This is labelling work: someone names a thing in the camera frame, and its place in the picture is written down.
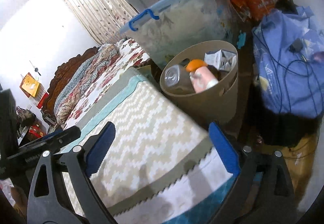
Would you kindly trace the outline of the pink white paper cup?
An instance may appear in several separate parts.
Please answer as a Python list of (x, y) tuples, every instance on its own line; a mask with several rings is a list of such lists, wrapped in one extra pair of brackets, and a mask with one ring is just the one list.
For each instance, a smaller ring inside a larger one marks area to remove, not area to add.
[(201, 93), (218, 84), (218, 79), (206, 66), (190, 72), (190, 80), (196, 93)]

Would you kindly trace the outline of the blue white milk carton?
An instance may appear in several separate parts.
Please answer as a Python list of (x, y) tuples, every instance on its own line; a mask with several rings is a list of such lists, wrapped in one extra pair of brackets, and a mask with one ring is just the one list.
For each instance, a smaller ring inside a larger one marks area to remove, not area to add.
[(204, 61), (218, 71), (230, 72), (237, 63), (237, 54), (221, 49), (205, 53)]

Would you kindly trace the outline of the clear tea bottle green cap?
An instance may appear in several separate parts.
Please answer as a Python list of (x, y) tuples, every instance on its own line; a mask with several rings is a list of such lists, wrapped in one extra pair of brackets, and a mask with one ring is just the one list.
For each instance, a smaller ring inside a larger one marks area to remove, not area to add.
[(173, 65), (165, 70), (165, 88), (172, 94), (192, 94), (194, 88), (190, 80), (190, 74), (182, 65)]

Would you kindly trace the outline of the beige trash bin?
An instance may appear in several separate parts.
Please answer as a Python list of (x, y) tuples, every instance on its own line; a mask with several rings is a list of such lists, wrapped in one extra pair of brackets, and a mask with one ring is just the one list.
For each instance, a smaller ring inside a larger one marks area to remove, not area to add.
[(237, 53), (234, 45), (221, 40), (205, 41), (190, 46), (171, 59), (163, 69), (160, 87), (170, 101), (188, 114), (197, 123), (203, 125), (217, 121), (229, 122), (236, 113), (238, 94), (238, 63), (222, 78), (218, 84), (200, 93), (174, 94), (167, 90), (164, 82), (167, 68), (179, 64), (185, 59), (203, 59), (205, 53), (226, 50)]

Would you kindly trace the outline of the cluttered shelf unit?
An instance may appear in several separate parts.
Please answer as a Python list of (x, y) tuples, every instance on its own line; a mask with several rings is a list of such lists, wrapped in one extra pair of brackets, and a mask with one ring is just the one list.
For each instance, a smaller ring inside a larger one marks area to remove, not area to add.
[(31, 142), (47, 135), (46, 128), (31, 110), (17, 106), (16, 115), (18, 118), (18, 134), (21, 140)]

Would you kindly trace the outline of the carved wooden headboard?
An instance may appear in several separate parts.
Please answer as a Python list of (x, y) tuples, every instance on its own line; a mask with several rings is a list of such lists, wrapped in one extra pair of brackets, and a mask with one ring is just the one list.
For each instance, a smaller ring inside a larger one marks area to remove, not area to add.
[(49, 95), (44, 100), (41, 109), (42, 118), (49, 126), (56, 124), (56, 118), (54, 116), (54, 104), (58, 95), (71, 80), (72, 76), (81, 66), (81, 64), (97, 54), (98, 49), (98, 47), (89, 48), (82, 55), (78, 54), (57, 68), (54, 78), (52, 78), (49, 84), (49, 89), (47, 89)]

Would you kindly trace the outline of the folded floral duvet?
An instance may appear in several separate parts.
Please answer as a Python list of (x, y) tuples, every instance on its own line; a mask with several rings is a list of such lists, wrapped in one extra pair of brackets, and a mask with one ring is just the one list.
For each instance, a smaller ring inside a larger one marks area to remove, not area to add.
[(55, 101), (54, 116), (58, 125), (64, 126), (81, 97), (118, 57), (119, 49), (115, 44), (104, 44), (97, 54), (80, 65)]

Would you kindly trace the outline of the patterned bed quilt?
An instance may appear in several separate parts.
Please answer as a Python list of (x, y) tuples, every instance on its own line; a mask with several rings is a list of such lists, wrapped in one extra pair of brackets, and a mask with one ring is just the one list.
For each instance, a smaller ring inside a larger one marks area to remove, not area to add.
[(208, 132), (163, 96), (149, 67), (129, 68), (90, 95), (64, 128), (78, 126), (82, 145), (107, 123), (115, 138), (91, 182), (118, 223), (207, 223), (233, 174)]

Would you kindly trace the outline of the blue patterned cloth bag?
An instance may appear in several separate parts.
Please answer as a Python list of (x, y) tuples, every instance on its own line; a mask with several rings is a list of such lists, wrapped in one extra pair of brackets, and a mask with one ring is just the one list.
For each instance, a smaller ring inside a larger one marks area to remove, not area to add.
[(252, 29), (264, 106), (275, 114), (323, 114), (323, 32), (310, 7), (273, 9)]

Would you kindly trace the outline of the floral bed sheet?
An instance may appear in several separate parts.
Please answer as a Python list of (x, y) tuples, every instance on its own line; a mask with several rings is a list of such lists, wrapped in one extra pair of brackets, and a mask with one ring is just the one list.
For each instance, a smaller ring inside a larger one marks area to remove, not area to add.
[(149, 60), (148, 54), (133, 39), (115, 45), (119, 49), (119, 57), (81, 97), (64, 123), (63, 129), (76, 125), (128, 68), (141, 65)]

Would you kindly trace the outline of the orange snack packages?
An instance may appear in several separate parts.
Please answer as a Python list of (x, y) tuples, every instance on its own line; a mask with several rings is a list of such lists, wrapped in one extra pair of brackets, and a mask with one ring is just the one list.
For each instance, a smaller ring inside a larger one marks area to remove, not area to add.
[(239, 16), (246, 21), (260, 21), (274, 9), (278, 0), (230, 0)]

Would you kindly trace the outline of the red yellow wall calendar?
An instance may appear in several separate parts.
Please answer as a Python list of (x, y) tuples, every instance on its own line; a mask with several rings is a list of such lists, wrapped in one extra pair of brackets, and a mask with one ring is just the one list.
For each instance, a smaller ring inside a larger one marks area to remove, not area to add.
[(45, 90), (40, 82), (35, 80), (28, 72), (22, 77), (19, 87), (26, 97), (33, 103), (33, 105), (35, 105), (38, 109), (42, 109), (45, 100), (49, 96), (49, 93)]

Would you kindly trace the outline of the keys on wall hook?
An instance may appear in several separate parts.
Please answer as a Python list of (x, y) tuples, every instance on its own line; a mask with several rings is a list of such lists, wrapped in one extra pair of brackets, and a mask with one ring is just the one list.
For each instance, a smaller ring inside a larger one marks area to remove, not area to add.
[(30, 61), (30, 64), (32, 65), (32, 67), (33, 67), (33, 69), (34, 69), (34, 72), (35, 73), (38, 73), (38, 75), (39, 76), (41, 76), (41, 74), (40, 74), (40, 72), (39, 72), (39, 69), (35, 66), (35, 65), (33, 65), (33, 63)]

